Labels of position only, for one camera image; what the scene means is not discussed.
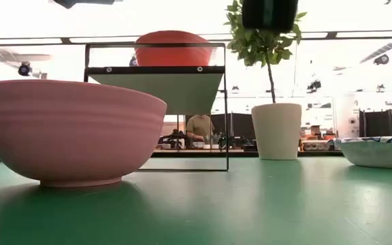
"person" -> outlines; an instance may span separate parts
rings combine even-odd
[[[192,116],[186,127],[187,137],[198,142],[205,142],[206,137],[212,135],[213,130],[211,118],[207,115]]]

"bowl base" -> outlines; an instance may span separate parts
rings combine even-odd
[[[109,180],[83,180],[83,181],[41,181],[40,185],[57,188],[89,187],[105,184],[114,184],[122,181],[122,177]]]

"bowl rim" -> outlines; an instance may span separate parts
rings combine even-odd
[[[137,44],[143,44],[144,42],[141,42],[141,41],[143,41],[144,39],[146,39],[146,38],[148,38],[148,37],[152,37],[152,36],[157,36],[157,35],[160,35],[160,34],[172,34],[172,33],[179,33],[179,34],[184,34],[184,35],[186,35],[187,37],[192,37],[193,38],[193,42],[201,42],[201,43],[209,43],[209,41],[208,40],[206,40],[205,38],[203,38],[203,37],[201,37],[200,35],[198,35],[198,34],[194,34],[194,33],[190,33],[190,32],[188,32],[188,31],[178,31],[178,30],[162,30],[162,31],[153,31],[153,32],[149,32],[149,33],[146,33],[146,34],[143,34],[143,35],[141,35],[139,38],[137,38],[137,40],[135,41]]]
[[[118,87],[118,86],[111,86],[111,85],[106,85],[106,84],[93,84],[93,83],[89,83],[89,82],[76,82],[76,81],[62,81],[62,80],[47,80],[47,79],[28,79],[28,80],[21,80],[21,79],[15,79],[15,80],[1,80],[0,84],[8,84],[8,83],[13,83],[13,82],[50,82],[53,84],[79,84],[79,85],[75,85],[75,86],[96,86],[96,87],[101,87],[101,88],[109,88],[109,89],[114,89],[117,91],[125,91],[125,92],[130,92],[130,93],[136,93],[139,95],[144,95],[144,96],[148,96],[151,97],[153,99],[156,99],[157,101],[160,101],[162,103],[164,103],[165,105],[167,105],[162,99],[155,97],[153,95],[150,95],[148,93],[143,93],[140,91],[136,91],[133,89],[129,89],[129,88],[122,88],[122,87]]]
[[[363,142],[390,144],[392,143],[392,136],[347,137],[347,138],[339,138],[338,141],[341,144],[353,144],[353,143],[363,143]]]

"equipment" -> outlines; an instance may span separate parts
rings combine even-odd
[[[31,64],[28,61],[22,62],[18,70],[19,75],[21,76],[30,76],[33,73],[33,68],[31,68]]]
[[[184,139],[184,144],[186,144],[187,135],[182,131],[178,132],[177,129],[174,129],[172,134],[161,136],[158,140],[158,144],[169,144],[171,149],[183,149],[180,139]]]
[[[388,55],[384,54],[378,58],[376,58],[373,62],[375,65],[386,65],[389,62],[389,57]]]
[[[289,33],[297,13],[298,0],[243,0],[243,26]]]

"white flower pot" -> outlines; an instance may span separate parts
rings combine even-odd
[[[260,159],[297,159],[301,115],[301,106],[294,103],[259,105],[252,109]]]

